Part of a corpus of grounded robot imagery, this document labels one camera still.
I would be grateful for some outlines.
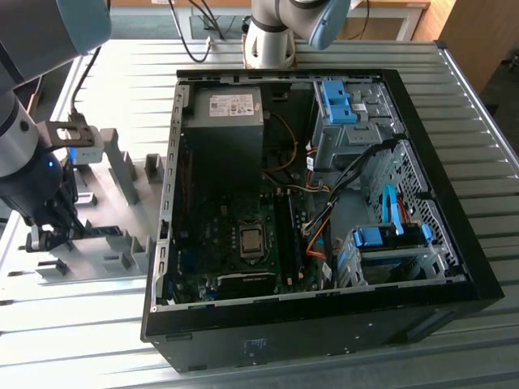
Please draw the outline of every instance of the label on power supply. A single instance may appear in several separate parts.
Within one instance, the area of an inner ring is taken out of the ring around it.
[[[252,116],[252,95],[213,95],[209,102],[209,116]]]

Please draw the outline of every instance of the floor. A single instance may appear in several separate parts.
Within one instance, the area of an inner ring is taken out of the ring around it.
[[[490,112],[495,109],[495,122],[519,154],[519,69],[510,72],[508,64],[501,65],[483,90],[481,99],[491,108]]]

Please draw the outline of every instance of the black cable on table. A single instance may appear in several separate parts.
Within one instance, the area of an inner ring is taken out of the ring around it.
[[[200,11],[200,13],[205,16],[206,18],[208,18],[209,22],[213,25],[213,27],[218,31],[218,35],[220,36],[220,39],[225,39],[224,36],[222,35],[221,33],[221,30],[220,30],[220,26],[218,25],[218,22],[217,20],[214,18],[214,15],[212,14],[212,12],[210,11],[210,9],[208,9],[209,13],[211,14],[211,16],[209,16],[207,14],[206,11],[204,11],[204,9],[199,6],[198,4],[196,4],[193,0],[187,0],[193,7],[195,7],[198,11]]]
[[[184,39],[184,34],[182,34],[182,29],[180,28],[180,22],[178,21],[178,15],[177,10],[175,9],[175,6],[173,5],[173,2],[171,0],[168,0],[169,8],[171,9],[171,15],[173,16],[173,21],[175,22],[175,26],[177,28],[178,35],[180,36],[180,40],[182,41],[182,44],[184,46],[184,49],[186,50],[187,55],[189,55],[189,58],[193,62],[196,63],[204,63],[206,59],[208,59],[209,50],[211,50],[211,46],[208,45],[207,50],[205,51],[204,56],[202,59],[195,58],[191,51],[189,51],[189,48],[187,47],[186,40]]]
[[[209,5],[206,3],[205,0],[202,0],[202,4],[204,4],[205,9],[208,10],[209,14],[211,15],[212,21],[214,23],[214,27],[218,31],[218,35],[220,35],[220,39],[224,40],[225,36],[224,36],[224,34],[221,33],[220,25],[218,24],[217,19],[212,14],[211,7],[209,7]]]

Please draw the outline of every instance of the slotted aluminum surface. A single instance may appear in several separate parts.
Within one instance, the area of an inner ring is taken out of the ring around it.
[[[204,43],[191,50],[200,56]],[[217,45],[197,67],[240,68],[241,50],[238,41]],[[84,63],[72,67],[54,118],[66,113]],[[45,287],[31,275],[9,277],[0,280],[2,387],[519,387],[517,160],[448,53],[433,44],[350,41],[325,53],[300,45],[298,64],[401,72],[506,297],[409,347],[181,376],[139,340],[144,278]],[[164,155],[175,72],[188,68],[195,66],[177,41],[111,41],[78,108],[98,128],[117,127],[132,158]],[[0,253],[18,223],[11,218]]]

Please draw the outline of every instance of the wooden furniture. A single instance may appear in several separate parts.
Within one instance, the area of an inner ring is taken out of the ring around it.
[[[251,0],[206,0],[214,15],[249,15]],[[115,6],[167,5],[167,0],[113,0]],[[430,0],[370,0],[370,22],[363,39],[410,41],[423,10]],[[176,0],[182,33],[192,39],[191,18],[201,13],[188,0]],[[367,16],[366,1],[348,15],[338,39],[348,39],[362,31]]]
[[[430,0],[370,0],[370,19],[362,35],[365,40],[410,41],[420,16]],[[337,39],[359,39],[367,16],[367,2],[348,15]]]
[[[415,41],[440,40],[481,92],[519,38],[517,0],[431,0]]]

